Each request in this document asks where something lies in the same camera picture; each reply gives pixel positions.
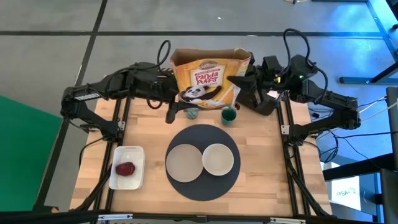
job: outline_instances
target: plum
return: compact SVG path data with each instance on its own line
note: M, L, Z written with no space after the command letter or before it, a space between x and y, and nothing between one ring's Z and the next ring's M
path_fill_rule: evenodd
M132 162L123 162L116 166L116 173L121 176L130 176L134 173L136 167Z

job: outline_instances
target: wooden table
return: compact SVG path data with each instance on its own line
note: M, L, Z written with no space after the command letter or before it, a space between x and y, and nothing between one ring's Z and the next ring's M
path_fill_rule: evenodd
M114 106L115 101L98 100L95 113L111 120ZM276 111L270 116L262 116L242 106L232 127L221 124L220 111L200 111L194 120L187 119L181 111L172 124L165 123L166 111L167 105L152 110L145 100L131 101L123 145L144 148L144 184L139 190L116 190L112 212L292 216ZM284 107L282 111L287 124ZM295 123L310 122L307 105L292 102L292 111ZM241 155L241 170L235 185L227 194L208 202L197 202L180 195L165 173L165 153L170 141L179 131L194 124L210 124L223 129L234 139ZM90 133L87 142L100 137L99 132ZM100 141L85 149L70 208L79 206L97 184L105 147L106 142ZM331 214L317 149L306 144L300 147L300 153L306 186L323 209ZM303 213L300 190L295 188L298 210ZM104 188L101 208L104 208L107 191L108 184Z

